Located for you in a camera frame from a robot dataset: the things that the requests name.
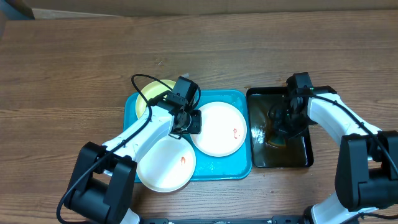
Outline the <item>green yellow sponge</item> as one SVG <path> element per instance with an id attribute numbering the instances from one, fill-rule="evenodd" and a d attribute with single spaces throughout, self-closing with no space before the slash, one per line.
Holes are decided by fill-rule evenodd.
<path id="1" fill-rule="evenodd" d="M 271 133 L 267 143 L 273 147 L 285 147 L 287 145 L 285 136 L 281 133 Z"/>

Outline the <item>pink plate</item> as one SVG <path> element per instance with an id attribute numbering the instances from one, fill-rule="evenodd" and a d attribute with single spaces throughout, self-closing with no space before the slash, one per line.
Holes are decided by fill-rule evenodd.
<path id="1" fill-rule="evenodd" d="M 194 145 L 204 154 L 224 157 L 236 152 L 247 135 L 242 112 L 224 102 L 211 102 L 200 107 L 201 132 L 192 134 Z"/>

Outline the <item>yellow plate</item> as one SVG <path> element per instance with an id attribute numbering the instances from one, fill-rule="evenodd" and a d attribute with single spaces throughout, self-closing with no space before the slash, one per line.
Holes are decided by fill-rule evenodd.
<path id="1" fill-rule="evenodd" d="M 153 81 L 141 90 L 141 93 L 144 94 L 147 100 L 150 100 L 151 98 L 154 98 L 155 96 L 167 90 L 172 90 L 176 84 L 176 82 L 172 80 L 161 80 L 161 81 L 164 82 L 166 86 L 159 83 L 158 81 Z M 136 100 L 136 116 L 138 118 L 140 118 L 144 114 L 146 107 L 147 106 L 144 99 L 142 98 L 141 95 L 138 95 Z"/>

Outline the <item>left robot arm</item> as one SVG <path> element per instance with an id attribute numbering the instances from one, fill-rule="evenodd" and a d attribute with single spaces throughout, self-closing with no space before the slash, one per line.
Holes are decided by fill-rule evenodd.
<path id="1" fill-rule="evenodd" d="M 162 138 L 201 130 L 194 93 L 165 91 L 148 100 L 144 114 L 119 136 L 102 145 L 86 143 L 76 160 L 61 209 L 86 217 L 86 223 L 140 223 L 130 208 L 138 163 Z"/>

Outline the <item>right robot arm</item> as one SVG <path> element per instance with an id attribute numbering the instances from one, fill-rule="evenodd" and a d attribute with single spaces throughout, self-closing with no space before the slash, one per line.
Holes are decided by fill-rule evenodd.
<path id="1" fill-rule="evenodd" d="M 330 86 L 294 88 L 268 112 L 274 132 L 288 139 L 320 125 L 339 145 L 335 192 L 308 207 L 302 223 L 395 220 L 378 210 L 397 204 L 397 131 L 383 131 L 348 108 Z"/>

